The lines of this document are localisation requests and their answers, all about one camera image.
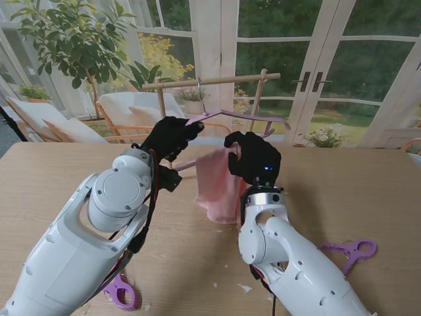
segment wooden table surface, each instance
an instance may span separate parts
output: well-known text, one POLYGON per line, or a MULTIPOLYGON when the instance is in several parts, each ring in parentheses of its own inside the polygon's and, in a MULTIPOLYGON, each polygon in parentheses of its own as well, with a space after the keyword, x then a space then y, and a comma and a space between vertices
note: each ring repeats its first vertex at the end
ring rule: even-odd
MULTIPOLYGON (((20 143, 0 160, 0 306, 29 251, 89 174, 111 166, 128 145, 20 143)), ((212 147, 190 147, 177 160, 212 147)), ((421 173, 384 149, 280 148, 278 184, 293 226, 317 246, 371 238, 377 254, 348 279, 371 311, 419 315, 421 173)), ((269 294, 242 262, 233 225, 210 222, 194 204, 194 169, 161 191, 145 246, 126 269, 141 307, 124 312, 99 294, 73 315, 271 315, 269 294), (246 293, 238 284, 253 288, 246 293)), ((344 256, 330 257, 340 267, 344 256)), ((289 315, 277 304, 277 315, 289 315)))

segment black glove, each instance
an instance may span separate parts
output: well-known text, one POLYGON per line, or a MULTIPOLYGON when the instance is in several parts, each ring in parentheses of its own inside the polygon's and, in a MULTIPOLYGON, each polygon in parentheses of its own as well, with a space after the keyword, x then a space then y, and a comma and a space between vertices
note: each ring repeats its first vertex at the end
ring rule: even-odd
POLYGON ((158 163, 162 159, 170 162, 176 160, 179 153, 188 145, 188 141, 194 140, 205 125, 195 122, 187 125, 185 118, 164 117, 152 129, 140 149, 153 149, 157 154, 158 163))
POLYGON ((245 135, 234 132, 225 138, 225 147, 237 142, 241 148, 241 158, 235 153, 228 154, 228 168, 231 174, 240 176, 248 184, 274 186, 281 167, 281 154, 275 147, 252 132, 245 135))

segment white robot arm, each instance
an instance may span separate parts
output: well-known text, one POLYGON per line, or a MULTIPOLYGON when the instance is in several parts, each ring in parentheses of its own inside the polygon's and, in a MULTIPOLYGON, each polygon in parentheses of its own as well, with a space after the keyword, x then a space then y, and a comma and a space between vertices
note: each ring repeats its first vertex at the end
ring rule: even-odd
POLYGON ((29 254, 0 316, 70 315, 98 291, 147 218, 143 201, 151 186, 150 159, 147 152, 128 149, 111 169, 79 185, 29 254), (108 240, 81 223, 87 200, 97 230, 127 226, 119 239, 108 240))
POLYGON ((281 190, 251 191, 242 204, 241 256, 263 275, 292 315, 372 315, 339 268, 291 226, 281 190), (258 223, 257 216, 267 212, 272 216, 258 223), (285 262, 286 268, 278 265, 285 262))

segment pink clothes hanger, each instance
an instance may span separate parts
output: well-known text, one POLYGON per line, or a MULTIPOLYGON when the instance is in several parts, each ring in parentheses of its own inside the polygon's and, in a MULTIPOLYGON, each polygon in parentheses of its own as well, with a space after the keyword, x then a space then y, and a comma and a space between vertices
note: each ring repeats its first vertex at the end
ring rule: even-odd
MULTIPOLYGON (((202 120, 207 120, 211 117, 215 117, 216 115, 226 115, 228 117, 237 117, 239 119, 259 120, 259 121, 267 122, 266 128, 264 129, 264 133, 262 135, 262 138, 266 138, 266 137, 272 135, 273 132, 275 132, 274 128, 270 128, 272 122, 280 122, 280 123, 285 125, 285 128, 287 130, 291 130, 291 127, 288 124, 288 122, 286 120, 284 120, 283 118, 280 118, 280 117, 258 117, 256 115, 238 114, 238 113, 235 113, 235 112, 222 110, 222 109, 217 109, 217 110, 214 110, 214 111, 211 111, 211 112, 207 112, 206 108, 205 108, 205 102, 203 101, 202 95, 200 93, 200 78, 199 77, 197 77, 197 87, 199 88, 199 97, 200 97, 200 100, 202 101, 203 114, 197 115, 196 117, 189 119, 189 121, 186 123, 186 125, 193 124, 194 122, 200 122, 202 120)), ((187 163, 185 165, 175 167, 174 169, 177 170, 177 171, 182 171, 182 170, 191 168, 195 165, 196 165, 196 162, 192 161, 192 162, 187 163)))
POLYGON ((267 122, 268 124, 266 125, 265 131, 264 131, 264 135, 265 137, 271 135, 275 129, 270 129, 270 125, 272 124, 272 122, 279 122, 285 125, 287 130, 290 130, 291 127, 288 124, 288 122, 286 120, 284 120, 283 118, 280 117, 258 117, 256 115, 249 115, 249 114, 238 114, 235 112, 231 112, 231 111, 227 111, 227 110, 222 110, 222 109, 218 109, 218 110, 214 110, 211 112, 204 112, 201 115, 197 115, 195 118, 191 118, 186 125, 190 125, 194 122, 199 122, 202 120, 207 120, 211 117, 215 117, 216 115, 226 115, 228 117, 237 117, 239 119, 245 119, 245 120, 259 120, 259 121, 263 121, 263 122, 267 122))

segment pink cloth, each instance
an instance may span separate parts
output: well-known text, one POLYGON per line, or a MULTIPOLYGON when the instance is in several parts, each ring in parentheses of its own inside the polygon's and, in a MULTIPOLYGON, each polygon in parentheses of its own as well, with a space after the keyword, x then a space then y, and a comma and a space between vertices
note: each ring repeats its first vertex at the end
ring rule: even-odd
POLYGON ((196 160, 197 184, 195 203, 208 210, 208 218, 218 224, 236 224, 239 201, 250 187, 228 169, 228 153, 241 155, 240 147, 221 148, 196 160))

